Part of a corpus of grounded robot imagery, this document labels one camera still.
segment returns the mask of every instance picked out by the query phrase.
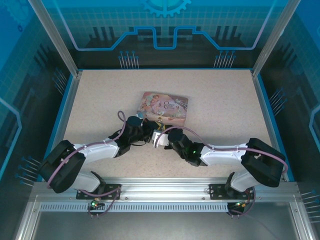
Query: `gear graphic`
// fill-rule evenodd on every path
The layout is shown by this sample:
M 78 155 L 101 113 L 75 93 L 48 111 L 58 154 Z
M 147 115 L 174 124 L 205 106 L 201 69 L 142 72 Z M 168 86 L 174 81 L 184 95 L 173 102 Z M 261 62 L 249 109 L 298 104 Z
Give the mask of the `gear graphic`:
M 142 4 L 144 10 L 149 10 L 150 14 L 166 18 L 168 15 L 173 17 L 175 14 L 180 14 L 180 10 L 186 10 L 191 0 L 142 0 Z
M 19 24 L 22 25 L 30 14 L 30 9 L 27 0 L 2 0 L 0 6 L 6 7 L 11 17 Z

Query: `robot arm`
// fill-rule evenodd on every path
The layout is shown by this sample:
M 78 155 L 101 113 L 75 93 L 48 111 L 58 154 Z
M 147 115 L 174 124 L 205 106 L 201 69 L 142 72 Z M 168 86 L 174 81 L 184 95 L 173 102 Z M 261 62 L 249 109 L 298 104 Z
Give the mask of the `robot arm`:
M 182 129 L 173 129 L 167 136 L 160 136 L 159 140 L 166 145 L 165 149 L 173 149 L 182 159 L 196 167 L 217 164 L 243 166 L 242 171 L 230 174 L 225 185 L 226 192 L 231 196 L 234 195 L 234 190 L 244 192 L 258 184 L 272 188 L 279 186 L 284 165 L 271 156 L 249 150 L 262 151 L 283 161 L 285 156 L 257 138 L 239 145 L 209 145 L 209 148 L 203 143 L 189 140 Z
M 50 187 L 58 194 L 69 188 L 95 191 L 102 183 L 97 174 L 92 172 L 80 172 L 83 165 L 94 161 L 117 158 L 130 150 L 132 144 L 139 141 L 150 142 L 153 131 L 159 128 L 155 122 L 130 116 L 125 122 L 123 134 L 115 141 L 119 131 L 98 142 L 97 144 L 71 144 L 68 140 L 61 141 L 39 166 L 39 174 L 48 182 L 55 170 L 67 156 L 75 150 L 83 148 L 74 154 L 54 176 Z
M 156 145 L 158 142 L 165 146 L 165 149 L 173 149 L 182 159 L 196 167 L 216 164 L 242 165 L 244 169 L 237 173 L 233 172 L 225 184 L 224 189 L 230 197 L 235 191 L 244 192 L 257 184 L 269 187 L 279 185 L 283 164 L 271 157 L 244 150 L 245 148 L 258 149 L 285 159 L 280 152 L 259 139 L 251 138 L 248 143 L 236 146 L 209 145 L 208 147 L 203 143 L 192 142 L 181 129 L 172 129 L 168 134 L 160 137 L 161 131 L 158 129 L 159 125 L 154 121 L 142 120 L 136 116 L 129 117 L 123 134 L 117 140 L 109 142 L 119 135 L 119 131 L 104 141 L 86 146 L 74 154 L 53 178 L 50 187 L 56 193 L 62 193 L 69 188 L 92 193 L 102 184 L 102 178 L 96 173 L 81 172 L 83 165 L 100 159 L 119 157 L 130 150 L 131 144 L 139 141 L 148 143 L 151 139 L 155 147 L 158 146 Z M 84 146 L 83 144 L 73 145 L 68 140 L 60 142 L 40 165 L 39 174 L 48 182 L 62 160 Z

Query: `book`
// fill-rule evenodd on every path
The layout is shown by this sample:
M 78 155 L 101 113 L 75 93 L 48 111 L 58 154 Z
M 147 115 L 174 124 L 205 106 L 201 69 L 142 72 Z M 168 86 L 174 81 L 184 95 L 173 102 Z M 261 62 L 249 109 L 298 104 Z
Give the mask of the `book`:
M 145 92 L 136 114 L 164 125 L 184 126 L 188 98 L 169 94 Z

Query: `speckled work surface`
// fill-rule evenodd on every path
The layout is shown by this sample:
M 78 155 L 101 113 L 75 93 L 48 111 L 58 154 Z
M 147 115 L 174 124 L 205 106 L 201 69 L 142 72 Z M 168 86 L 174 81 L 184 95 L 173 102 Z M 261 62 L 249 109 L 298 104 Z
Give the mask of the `speckled work surface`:
M 236 145 L 255 137 L 270 145 L 249 70 L 84 70 L 64 139 L 85 144 L 107 138 L 122 127 L 117 111 L 135 115 L 147 91 L 187 97 L 185 127 L 210 144 Z M 230 165 L 194 167 L 173 150 L 154 149 L 151 143 L 83 169 L 104 177 L 227 177 L 239 170 Z

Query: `glass enclosure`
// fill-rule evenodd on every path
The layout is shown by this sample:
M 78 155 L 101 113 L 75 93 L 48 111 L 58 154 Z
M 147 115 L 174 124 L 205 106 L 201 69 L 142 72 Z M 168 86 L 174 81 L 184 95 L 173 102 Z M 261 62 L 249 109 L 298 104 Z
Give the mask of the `glass enclosure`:
M 300 2 L 261 71 L 270 109 L 302 193 L 320 191 L 319 11 L 318 0 Z
M 42 2 L 79 69 L 251 69 L 288 0 Z M 301 0 L 259 76 L 302 192 L 320 192 L 319 10 L 320 1 Z M 14 206 L 0 206 L 6 240 L 15 236 L 72 76 L 27 1 L 0 1 L 0 20 L 0 199 Z M 290 206 L 277 207 L 288 223 Z
M 252 68 L 287 0 L 44 0 L 80 69 Z
M 0 239 L 15 237 L 69 71 L 27 1 L 0 5 Z

